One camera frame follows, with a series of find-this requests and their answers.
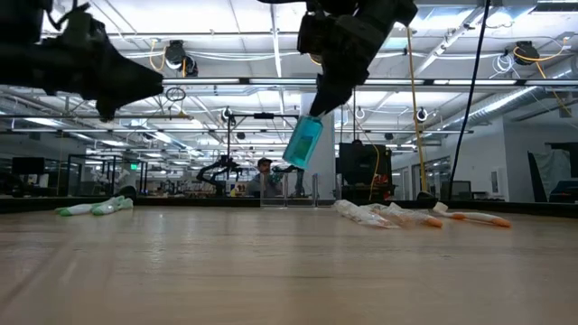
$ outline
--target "monitor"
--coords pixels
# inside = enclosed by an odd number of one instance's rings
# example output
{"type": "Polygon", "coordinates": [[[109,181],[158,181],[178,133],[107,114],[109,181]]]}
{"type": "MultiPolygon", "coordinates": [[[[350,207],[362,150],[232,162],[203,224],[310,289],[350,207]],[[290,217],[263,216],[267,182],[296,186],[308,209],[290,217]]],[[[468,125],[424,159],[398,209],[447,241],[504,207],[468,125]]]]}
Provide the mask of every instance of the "monitor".
{"type": "Polygon", "coordinates": [[[44,158],[14,157],[12,158],[12,174],[16,175],[44,174],[44,158]]]}
{"type": "Polygon", "coordinates": [[[391,153],[384,145],[372,144],[340,144],[340,159],[337,172],[342,174],[343,179],[349,185],[371,184],[374,174],[387,175],[391,174],[391,153]]]}

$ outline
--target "person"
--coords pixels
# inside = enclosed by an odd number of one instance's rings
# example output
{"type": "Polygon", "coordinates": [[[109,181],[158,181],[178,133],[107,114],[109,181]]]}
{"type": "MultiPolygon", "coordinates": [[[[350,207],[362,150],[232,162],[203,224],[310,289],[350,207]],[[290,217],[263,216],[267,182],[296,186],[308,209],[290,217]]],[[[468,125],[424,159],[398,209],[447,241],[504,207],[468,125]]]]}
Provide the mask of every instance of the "person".
{"type": "Polygon", "coordinates": [[[271,177],[271,162],[270,159],[259,159],[256,165],[259,174],[248,183],[246,191],[248,196],[256,198],[261,197],[261,177],[265,178],[265,187],[263,188],[263,192],[266,198],[273,198],[283,193],[281,191],[280,183],[275,181],[274,177],[271,177]]]}

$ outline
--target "blue liquid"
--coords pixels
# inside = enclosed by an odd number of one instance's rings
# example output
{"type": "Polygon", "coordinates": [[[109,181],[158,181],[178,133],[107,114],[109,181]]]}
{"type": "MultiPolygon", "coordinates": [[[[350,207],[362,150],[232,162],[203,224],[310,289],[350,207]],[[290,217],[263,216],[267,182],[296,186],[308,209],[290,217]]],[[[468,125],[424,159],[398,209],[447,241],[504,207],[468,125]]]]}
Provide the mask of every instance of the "blue liquid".
{"type": "Polygon", "coordinates": [[[299,117],[299,122],[291,140],[289,140],[287,149],[285,149],[283,159],[293,166],[307,169],[322,131],[323,124],[319,117],[299,117]]]}

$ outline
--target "clear plastic bag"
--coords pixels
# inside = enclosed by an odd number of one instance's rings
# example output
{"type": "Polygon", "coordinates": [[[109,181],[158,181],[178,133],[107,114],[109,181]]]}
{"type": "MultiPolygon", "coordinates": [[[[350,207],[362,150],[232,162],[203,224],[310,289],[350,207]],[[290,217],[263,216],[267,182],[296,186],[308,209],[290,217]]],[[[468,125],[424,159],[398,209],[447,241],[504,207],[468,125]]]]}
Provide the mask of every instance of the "clear plastic bag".
{"type": "Polygon", "coordinates": [[[378,228],[399,228],[393,222],[386,218],[380,217],[378,214],[362,209],[347,200],[338,200],[333,204],[333,207],[345,218],[351,219],[362,226],[378,227],[378,228]]]}
{"type": "Polygon", "coordinates": [[[392,220],[402,228],[411,228],[417,225],[427,225],[441,228],[443,223],[440,219],[429,216],[420,211],[402,209],[395,203],[390,203],[389,207],[381,204],[371,204],[362,207],[366,211],[377,213],[383,218],[392,220]]]}

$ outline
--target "table surface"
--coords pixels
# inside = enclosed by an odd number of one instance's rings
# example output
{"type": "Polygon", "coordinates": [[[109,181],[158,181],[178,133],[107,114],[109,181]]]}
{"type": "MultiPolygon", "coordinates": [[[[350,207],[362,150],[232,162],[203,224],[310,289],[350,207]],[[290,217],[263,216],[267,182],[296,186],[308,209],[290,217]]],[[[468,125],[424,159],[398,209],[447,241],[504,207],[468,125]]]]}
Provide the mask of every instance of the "table surface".
{"type": "Polygon", "coordinates": [[[379,230],[330,209],[0,216],[0,324],[575,324],[578,220],[379,230]]]}

